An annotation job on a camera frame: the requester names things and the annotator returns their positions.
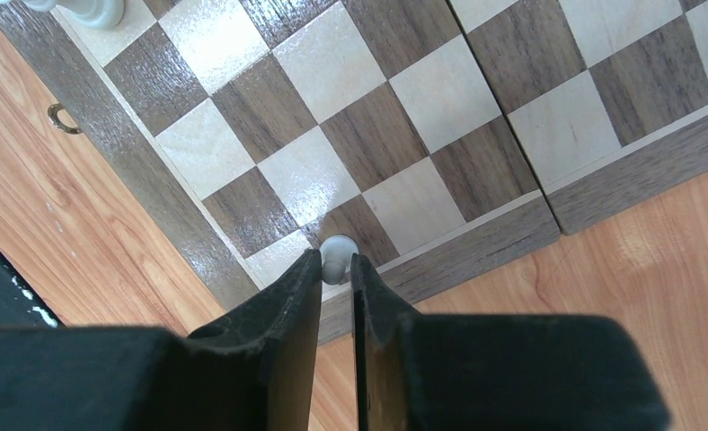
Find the white chess pawn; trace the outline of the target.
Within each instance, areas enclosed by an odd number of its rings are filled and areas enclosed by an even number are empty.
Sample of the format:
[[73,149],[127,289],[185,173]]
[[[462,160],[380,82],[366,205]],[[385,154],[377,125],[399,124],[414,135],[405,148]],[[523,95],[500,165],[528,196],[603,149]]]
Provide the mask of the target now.
[[338,285],[350,270],[351,259],[358,254],[358,245],[346,235],[333,235],[319,248],[322,255],[322,281]]

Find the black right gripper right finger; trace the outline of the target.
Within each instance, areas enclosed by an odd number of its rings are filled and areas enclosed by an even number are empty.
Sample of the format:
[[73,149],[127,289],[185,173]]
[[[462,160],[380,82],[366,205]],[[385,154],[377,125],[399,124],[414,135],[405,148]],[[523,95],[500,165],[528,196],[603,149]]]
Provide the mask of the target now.
[[362,430],[666,430],[630,334],[588,314],[424,314],[351,262]]

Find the white chess king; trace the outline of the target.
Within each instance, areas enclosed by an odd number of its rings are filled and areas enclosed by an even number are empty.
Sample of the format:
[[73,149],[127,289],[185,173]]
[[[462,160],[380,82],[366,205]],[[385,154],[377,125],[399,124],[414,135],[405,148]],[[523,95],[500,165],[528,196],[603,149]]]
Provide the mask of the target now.
[[125,12],[124,0],[20,0],[16,3],[40,13],[62,8],[84,27],[104,31],[120,24]]

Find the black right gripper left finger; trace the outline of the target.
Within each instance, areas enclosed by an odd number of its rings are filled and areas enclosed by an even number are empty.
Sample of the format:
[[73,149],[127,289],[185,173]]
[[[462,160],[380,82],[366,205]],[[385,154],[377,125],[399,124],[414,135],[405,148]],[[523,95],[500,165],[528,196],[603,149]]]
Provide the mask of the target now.
[[0,430],[305,430],[322,295],[305,251],[187,336],[159,327],[0,328]]

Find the wooden chess board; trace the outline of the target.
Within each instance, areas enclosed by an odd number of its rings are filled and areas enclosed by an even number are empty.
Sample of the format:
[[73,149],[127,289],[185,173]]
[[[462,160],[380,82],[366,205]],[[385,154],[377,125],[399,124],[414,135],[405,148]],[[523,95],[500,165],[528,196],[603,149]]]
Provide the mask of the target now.
[[125,1],[0,29],[226,309],[349,236],[417,302],[708,171],[708,1]]

